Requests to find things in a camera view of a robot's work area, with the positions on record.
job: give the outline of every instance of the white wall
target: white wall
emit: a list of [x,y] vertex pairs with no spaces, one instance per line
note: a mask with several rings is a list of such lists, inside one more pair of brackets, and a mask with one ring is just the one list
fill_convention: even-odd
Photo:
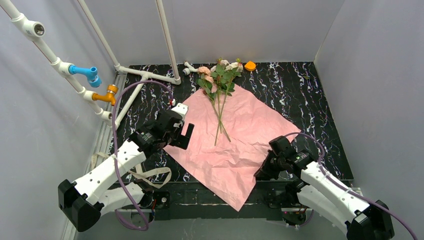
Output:
[[[424,4],[346,0],[315,60],[357,186],[424,238]],[[395,240],[412,239],[394,221]]]
[[[344,0],[163,0],[179,63],[313,61]],[[169,64],[155,0],[86,0],[121,65]]]
[[[58,57],[98,67],[99,92],[106,91],[113,64],[104,60],[74,3],[13,2],[30,20],[44,23],[44,40]],[[100,120],[1,8],[0,32],[0,239],[57,240],[66,219],[57,186],[84,173]]]

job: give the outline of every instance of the marble surface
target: marble surface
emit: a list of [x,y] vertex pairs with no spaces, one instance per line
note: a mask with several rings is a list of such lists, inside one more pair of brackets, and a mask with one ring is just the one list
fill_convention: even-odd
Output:
[[[195,68],[199,66],[211,67],[209,64],[194,64]],[[130,68],[168,77],[174,76],[169,65],[135,65]],[[177,102],[183,102],[199,88],[196,84],[198,74],[191,73],[184,76],[182,75],[183,68],[184,65],[178,65],[178,71],[181,73],[181,85],[166,84],[172,90]],[[139,75],[128,74],[125,86],[140,79]],[[352,171],[313,62],[258,63],[255,71],[243,71],[241,77],[237,77],[234,82],[252,92],[259,100],[279,112],[304,133],[315,137],[324,146],[324,164],[330,172],[341,180],[353,180]],[[132,91],[129,91],[122,97],[122,103],[126,102],[131,93]],[[168,102],[168,95],[161,87],[155,84],[145,85],[117,130],[118,145],[120,146],[145,121],[155,118],[158,111],[167,108]],[[298,136],[293,141],[293,145],[299,151],[307,149],[315,156],[319,154],[319,149],[313,141],[304,137]],[[142,167],[144,171],[169,167],[172,170],[171,181],[197,181],[165,151],[154,154],[142,164]],[[129,182],[133,180],[131,177],[127,174],[123,176],[123,179]],[[279,180],[286,181],[292,177],[290,174],[282,172]],[[150,178],[153,182],[160,182],[164,179],[164,175]]]

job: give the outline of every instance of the orange faucet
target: orange faucet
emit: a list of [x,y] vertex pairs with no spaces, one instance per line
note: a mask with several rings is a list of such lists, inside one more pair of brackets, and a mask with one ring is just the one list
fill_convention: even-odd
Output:
[[93,93],[91,98],[94,101],[99,100],[99,101],[110,103],[110,105],[115,106],[115,102],[116,102],[115,94],[117,94],[117,92],[118,92],[118,87],[113,84],[109,84],[109,86],[107,86],[106,95],[99,95],[97,93]]

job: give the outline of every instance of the blue faucet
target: blue faucet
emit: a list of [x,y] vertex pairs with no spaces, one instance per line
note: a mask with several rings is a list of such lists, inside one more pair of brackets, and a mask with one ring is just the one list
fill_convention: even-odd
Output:
[[102,84],[102,80],[97,75],[97,67],[95,67],[95,66],[93,66],[91,68],[82,68],[82,67],[77,67],[75,65],[70,65],[69,66],[69,73],[72,74],[72,75],[82,74],[82,75],[86,76],[88,83],[93,88],[97,88],[98,86],[100,86],[100,84]]

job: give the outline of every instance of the pink wrapping paper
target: pink wrapping paper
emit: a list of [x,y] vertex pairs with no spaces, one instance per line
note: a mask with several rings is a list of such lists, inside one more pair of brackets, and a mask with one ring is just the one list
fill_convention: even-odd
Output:
[[198,90],[184,101],[188,113],[183,133],[188,123],[194,124],[188,149],[164,149],[199,182],[239,211],[255,186],[255,172],[271,149],[268,142],[299,129],[251,92],[238,85],[234,89],[226,99],[222,117],[231,142],[222,133],[214,146],[218,120],[208,97]]

